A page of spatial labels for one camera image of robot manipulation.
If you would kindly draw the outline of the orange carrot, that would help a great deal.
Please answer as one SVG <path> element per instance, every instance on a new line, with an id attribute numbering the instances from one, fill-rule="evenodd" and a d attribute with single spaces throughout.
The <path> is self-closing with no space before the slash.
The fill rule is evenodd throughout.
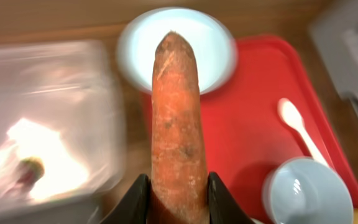
<path id="1" fill-rule="evenodd" d="M 155 51 L 151 160 L 149 223 L 209 223 L 196 59 L 176 32 Z"/>

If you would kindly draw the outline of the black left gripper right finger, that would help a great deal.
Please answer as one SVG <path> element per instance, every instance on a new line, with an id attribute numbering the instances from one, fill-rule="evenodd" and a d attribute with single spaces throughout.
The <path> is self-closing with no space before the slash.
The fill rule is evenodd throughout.
<path id="1" fill-rule="evenodd" d="M 211 224 L 254 224 L 216 172 L 208 176 L 208 206 Z"/>

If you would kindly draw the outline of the red snack wrapper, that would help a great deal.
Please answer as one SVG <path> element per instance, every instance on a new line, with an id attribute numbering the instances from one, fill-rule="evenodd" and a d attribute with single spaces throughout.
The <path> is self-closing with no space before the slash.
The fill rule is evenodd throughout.
<path id="1" fill-rule="evenodd" d="M 0 198 L 23 197 L 45 174 L 38 157 L 19 157 L 19 144 L 6 141 L 0 147 Z"/>

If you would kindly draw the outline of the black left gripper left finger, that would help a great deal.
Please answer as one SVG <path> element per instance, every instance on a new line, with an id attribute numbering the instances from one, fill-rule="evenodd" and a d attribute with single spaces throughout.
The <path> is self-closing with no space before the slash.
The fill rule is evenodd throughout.
<path id="1" fill-rule="evenodd" d="M 140 174 L 121 201 L 100 221 L 100 224 L 146 224 L 149 200 L 149 177 Z"/>

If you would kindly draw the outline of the white tissue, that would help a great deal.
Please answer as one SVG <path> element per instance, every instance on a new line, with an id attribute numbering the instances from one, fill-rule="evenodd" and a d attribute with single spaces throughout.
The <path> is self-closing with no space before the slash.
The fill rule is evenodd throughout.
<path id="1" fill-rule="evenodd" d="M 44 167 L 43 177 L 29 193 L 32 199 L 41 201 L 76 190 L 88 180 L 88 170 L 70 155 L 58 131 L 22 118 L 7 135 L 18 143 L 20 159 L 36 159 Z"/>

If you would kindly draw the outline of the light blue bowl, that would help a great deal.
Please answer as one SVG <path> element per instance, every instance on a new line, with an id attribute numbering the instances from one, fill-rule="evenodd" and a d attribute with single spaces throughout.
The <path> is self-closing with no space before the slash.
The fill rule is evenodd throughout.
<path id="1" fill-rule="evenodd" d="M 312 159 L 290 159 L 271 171 L 262 201 L 279 224 L 352 224 L 354 207 L 348 188 L 331 168 Z"/>

